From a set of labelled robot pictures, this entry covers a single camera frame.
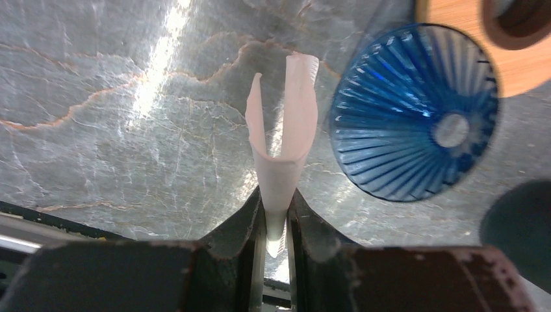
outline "gray marble countertop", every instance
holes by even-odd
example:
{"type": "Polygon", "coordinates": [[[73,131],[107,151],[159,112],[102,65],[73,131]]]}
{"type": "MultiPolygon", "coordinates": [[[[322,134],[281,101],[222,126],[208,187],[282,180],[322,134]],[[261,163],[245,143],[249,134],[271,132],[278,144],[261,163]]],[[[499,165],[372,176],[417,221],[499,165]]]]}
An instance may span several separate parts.
{"type": "MultiPolygon", "coordinates": [[[[379,2],[2,1],[0,200],[132,239],[198,239],[257,184],[244,120],[254,73],[276,146],[285,57],[299,51],[321,61],[319,127],[299,184],[311,207],[364,245],[478,244],[495,199],[551,177],[551,83],[503,100],[486,156],[451,190],[375,199],[341,172],[324,120],[379,2]]],[[[396,16],[411,13],[394,2],[396,16]]],[[[270,259],[267,277],[288,281],[287,263],[270,259]]]]}

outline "paper coffee filter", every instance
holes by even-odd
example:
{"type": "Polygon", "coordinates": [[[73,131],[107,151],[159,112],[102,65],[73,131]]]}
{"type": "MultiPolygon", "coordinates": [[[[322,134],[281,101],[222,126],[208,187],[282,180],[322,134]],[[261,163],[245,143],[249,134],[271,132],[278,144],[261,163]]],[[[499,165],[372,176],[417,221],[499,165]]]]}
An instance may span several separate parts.
{"type": "Polygon", "coordinates": [[[318,105],[314,82],[318,67],[318,59],[311,55],[293,53],[287,57],[283,134],[278,157],[266,152],[260,73],[255,75],[247,99],[245,119],[266,212],[266,248],[272,257],[284,246],[281,238],[287,209],[316,134],[318,105]]]}

